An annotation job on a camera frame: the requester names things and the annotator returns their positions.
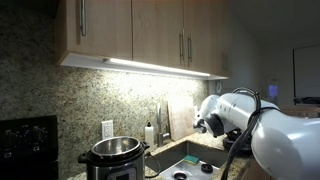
sink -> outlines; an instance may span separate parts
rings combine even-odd
[[[198,157],[199,163],[193,165],[183,161],[186,155]],[[209,148],[190,141],[173,146],[154,156],[160,166],[160,176],[166,180],[174,179],[210,179],[213,174],[226,162],[228,152]],[[201,166],[212,167],[212,172],[203,172]],[[159,171],[158,164],[151,157],[145,159],[145,165],[155,172]]]

black oven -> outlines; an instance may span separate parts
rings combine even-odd
[[[0,179],[58,179],[56,116],[0,121]]]

countertop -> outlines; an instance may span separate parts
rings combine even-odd
[[[217,148],[217,149],[221,149],[221,150],[225,150],[223,148],[222,145],[222,139],[225,136],[220,136],[217,138],[214,138],[211,134],[206,133],[206,134],[198,134],[198,133],[194,133],[192,135],[189,135],[185,138],[182,138],[178,141],[175,142],[170,142],[166,145],[164,145],[163,147],[160,148],[156,148],[154,151],[151,152],[152,155],[155,155],[157,153],[160,153],[162,151],[165,151],[166,149],[175,146],[177,144],[180,144],[184,141],[191,141],[193,143],[197,143],[203,146],[207,146],[207,147],[211,147],[211,148]],[[249,166],[250,163],[250,158],[235,158],[233,160],[233,163],[230,166],[230,170],[229,170],[229,174],[228,174],[228,180],[238,180],[241,179],[243,173],[245,172],[246,168]],[[221,175],[223,173],[224,170],[224,166],[223,165],[220,170],[213,175],[213,177],[211,178],[211,180],[220,180]],[[146,175],[153,175],[155,174],[154,171],[152,171],[151,169],[149,169],[148,167],[145,167],[145,173]],[[153,180],[164,180],[164,178],[161,177],[156,177],[156,178],[152,178]],[[81,173],[75,177],[71,177],[68,180],[86,180],[86,173]]]

soap dispenser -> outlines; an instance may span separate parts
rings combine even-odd
[[[146,151],[154,150],[154,135],[153,135],[153,126],[148,122],[147,126],[144,128],[144,138],[145,141],[150,145]]]

instant pot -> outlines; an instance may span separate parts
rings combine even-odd
[[[87,180],[144,180],[144,151],[148,148],[133,137],[113,137],[80,154],[78,163],[87,165]]]

